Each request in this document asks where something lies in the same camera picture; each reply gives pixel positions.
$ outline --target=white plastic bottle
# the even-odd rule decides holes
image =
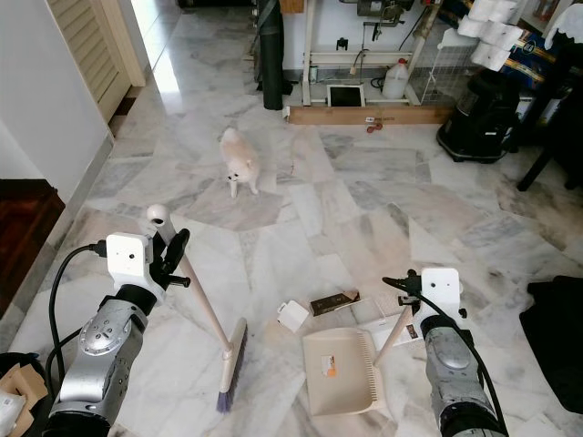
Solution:
[[[403,98],[404,88],[407,86],[408,81],[407,61],[401,58],[398,64],[395,64],[386,72],[383,96],[389,99]]]

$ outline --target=marble floor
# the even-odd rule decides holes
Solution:
[[[518,320],[531,304],[529,281],[583,274],[583,193],[564,190],[552,164],[518,192],[533,149],[493,165],[456,164],[435,142],[437,126],[369,135],[286,124],[263,109],[242,60],[253,38],[248,16],[201,8],[179,17],[11,350],[48,354],[48,289],[72,248],[117,231],[152,233],[146,208],[164,203],[191,232],[189,258],[225,329],[248,319],[245,362],[233,410],[221,416],[220,345],[189,292],[170,288],[151,314],[112,435],[437,437],[423,343],[385,360],[385,409],[313,418],[301,338],[354,318],[346,310],[310,317],[296,334],[276,321],[284,301],[307,306],[355,289],[395,313],[397,295],[381,277],[426,266],[458,269],[467,326],[511,435],[583,435],[582,416],[562,409]],[[243,187],[230,198],[218,147],[229,126],[258,149],[259,196]],[[111,292],[103,259],[74,259],[56,305],[62,336]]]

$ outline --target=small dog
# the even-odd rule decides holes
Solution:
[[[243,136],[232,127],[225,130],[220,140],[222,154],[229,175],[230,196],[237,197],[237,183],[248,182],[251,193],[258,194],[257,177],[259,176],[259,161],[257,153]]]

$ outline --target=beige dustpan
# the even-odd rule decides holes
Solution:
[[[303,338],[313,416],[357,414],[383,408],[383,377],[373,366],[373,338],[366,330],[336,328]]]

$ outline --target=white wall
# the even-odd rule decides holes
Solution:
[[[18,146],[8,129],[0,120],[0,178],[1,179],[42,179],[43,175],[35,164]]]
[[[311,1],[318,2],[313,22],[312,50],[314,51],[336,50],[336,41],[341,37],[348,39],[349,51],[358,51],[363,41],[363,22],[378,20],[378,17],[358,16],[356,14],[356,5],[341,3],[338,0]],[[405,21],[404,25],[383,27],[383,34],[374,42],[372,41],[373,28],[367,26],[364,48],[396,51],[424,8],[424,5],[415,1],[411,10],[401,15],[401,20]],[[285,34],[283,69],[296,69],[303,66],[306,9],[304,7],[303,14],[287,14],[283,16]],[[402,50],[410,50],[413,46],[413,41],[413,36],[409,36]]]
[[[44,1],[0,2],[0,41],[0,120],[67,203],[107,125]]]
[[[131,4],[131,0],[118,0],[119,9],[124,16],[124,21],[128,27],[129,38],[131,39],[131,44],[134,46],[136,55],[138,56],[139,66],[142,71],[149,65],[148,52],[146,52],[146,46],[144,46],[144,39],[142,34],[139,32],[138,20],[134,12],[134,6]]]

